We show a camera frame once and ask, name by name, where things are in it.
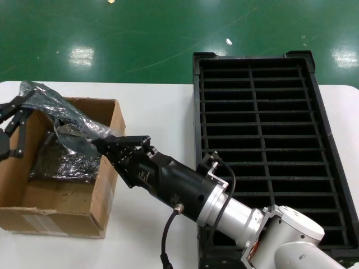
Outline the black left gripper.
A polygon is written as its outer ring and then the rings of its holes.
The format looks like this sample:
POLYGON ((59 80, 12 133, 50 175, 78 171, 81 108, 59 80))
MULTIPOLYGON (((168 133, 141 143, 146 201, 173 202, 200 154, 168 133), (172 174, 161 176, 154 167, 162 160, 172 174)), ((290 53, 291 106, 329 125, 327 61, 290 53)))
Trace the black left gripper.
POLYGON ((30 90, 25 96, 16 96, 9 103, 1 104, 1 119, 12 117, 5 130, 0 129, 0 161, 9 157, 21 158, 24 155, 26 141, 26 121, 31 116, 31 109, 22 108, 22 105, 35 93, 30 90), (10 138, 15 130, 19 129, 17 147, 10 149, 10 138))

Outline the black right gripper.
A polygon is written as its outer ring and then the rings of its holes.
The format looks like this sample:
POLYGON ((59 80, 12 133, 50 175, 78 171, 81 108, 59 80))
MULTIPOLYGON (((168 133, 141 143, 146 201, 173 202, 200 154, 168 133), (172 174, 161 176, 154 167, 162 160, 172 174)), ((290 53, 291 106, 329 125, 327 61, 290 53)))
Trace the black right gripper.
POLYGON ((228 187, 214 175, 220 157, 206 154, 196 170, 157 150, 138 156, 138 176, 132 171, 130 158, 136 147, 151 151, 150 136, 114 136, 93 141, 98 153, 105 156, 129 188, 143 187, 171 208, 181 204, 183 214, 204 225, 211 209, 228 187))

